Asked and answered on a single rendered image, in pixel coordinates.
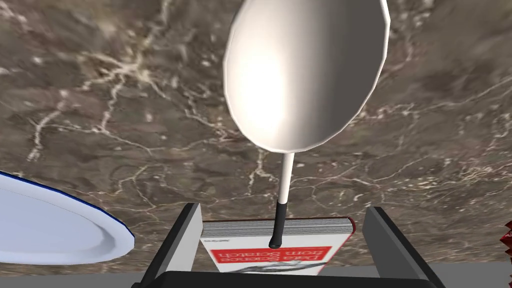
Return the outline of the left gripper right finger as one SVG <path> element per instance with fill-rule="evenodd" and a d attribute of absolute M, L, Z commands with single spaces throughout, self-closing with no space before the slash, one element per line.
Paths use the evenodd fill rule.
<path fill-rule="evenodd" d="M 445 285 L 386 212 L 366 209 L 362 233 L 376 270 L 396 288 L 444 288 Z"/>

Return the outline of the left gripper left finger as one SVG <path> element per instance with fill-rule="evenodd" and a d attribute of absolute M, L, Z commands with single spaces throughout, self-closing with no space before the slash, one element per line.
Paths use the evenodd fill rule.
<path fill-rule="evenodd" d="M 187 203 L 146 269 L 139 286 L 148 286 L 168 271 L 190 272 L 197 253 L 203 218 L 201 206 Z"/>

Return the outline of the white and red book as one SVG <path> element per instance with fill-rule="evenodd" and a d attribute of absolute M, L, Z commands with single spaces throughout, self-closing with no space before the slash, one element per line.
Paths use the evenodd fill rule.
<path fill-rule="evenodd" d="M 200 241 L 221 273 L 316 276 L 356 231 L 349 217 L 288 218 L 279 248 L 274 220 L 205 221 Z"/>

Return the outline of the dark red jagged object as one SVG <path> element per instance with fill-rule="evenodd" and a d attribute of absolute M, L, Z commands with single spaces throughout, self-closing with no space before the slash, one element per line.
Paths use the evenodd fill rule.
<path fill-rule="evenodd" d="M 500 239 L 500 241 L 508 247 L 505 251 L 512 261 L 512 220 L 505 225 L 509 231 Z"/>

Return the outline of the white plate with blue rim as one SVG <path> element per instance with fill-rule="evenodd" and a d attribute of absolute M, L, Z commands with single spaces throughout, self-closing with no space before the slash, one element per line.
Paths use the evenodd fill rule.
<path fill-rule="evenodd" d="M 100 207 L 0 171 L 0 263 L 94 264 L 134 246 L 130 229 Z"/>

